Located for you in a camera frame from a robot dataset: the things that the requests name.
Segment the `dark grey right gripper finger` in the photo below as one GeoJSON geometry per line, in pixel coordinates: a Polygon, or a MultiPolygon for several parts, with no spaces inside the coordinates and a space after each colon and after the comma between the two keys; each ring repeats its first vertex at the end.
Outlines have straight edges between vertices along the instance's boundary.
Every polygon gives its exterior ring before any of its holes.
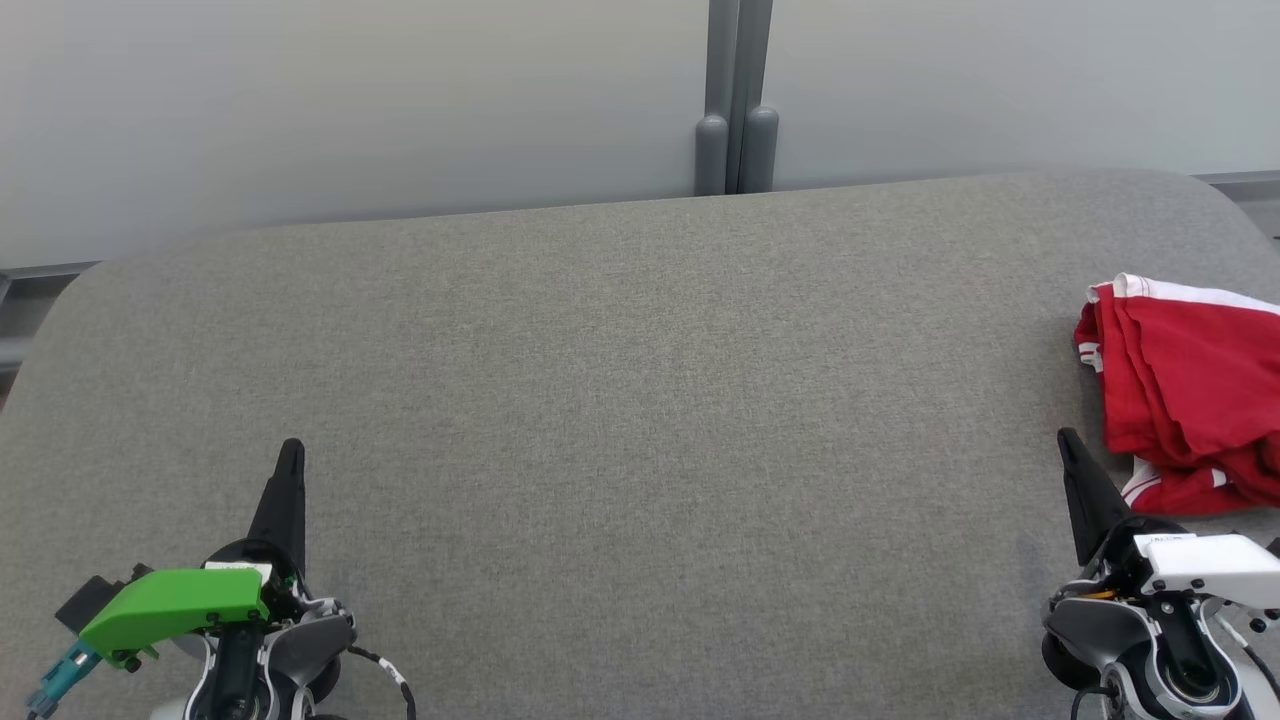
{"type": "Polygon", "coordinates": [[[1073,547],[1079,566],[1084,568],[1108,533],[1132,516],[1132,510],[1074,428],[1059,429],[1057,446],[1073,547]]]}

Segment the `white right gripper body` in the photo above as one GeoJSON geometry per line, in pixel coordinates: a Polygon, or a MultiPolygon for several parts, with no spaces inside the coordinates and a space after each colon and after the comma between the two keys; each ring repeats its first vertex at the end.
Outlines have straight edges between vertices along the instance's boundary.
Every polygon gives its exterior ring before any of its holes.
{"type": "Polygon", "coordinates": [[[1119,557],[1107,561],[1107,582],[1124,593],[1190,592],[1248,609],[1277,607],[1277,553],[1247,536],[1125,527],[1117,541],[1119,557]]]}

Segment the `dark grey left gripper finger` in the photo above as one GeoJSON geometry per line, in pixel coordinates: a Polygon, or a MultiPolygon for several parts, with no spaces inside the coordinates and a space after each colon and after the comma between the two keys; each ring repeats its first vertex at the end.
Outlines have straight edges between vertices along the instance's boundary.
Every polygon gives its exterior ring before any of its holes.
{"type": "Polygon", "coordinates": [[[306,566],[305,445],[289,438],[282,445],[268,478],[247,539],[285,577],[303,577],[306,566]]]}

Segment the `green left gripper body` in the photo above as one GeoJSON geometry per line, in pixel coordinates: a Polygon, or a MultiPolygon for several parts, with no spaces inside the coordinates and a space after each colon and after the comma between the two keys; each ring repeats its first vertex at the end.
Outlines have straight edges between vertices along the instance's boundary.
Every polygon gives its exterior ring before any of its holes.
{"type": "Polygon", "coordinates": [[[302,587],[303,565],[292,553],[265,539],[239,539],[200,568],[152,570],[113,589],[78,638],[123,667],[127,657],[152,653],[157,643],[179,635],[294,619],[294,592],[302,587]]]}

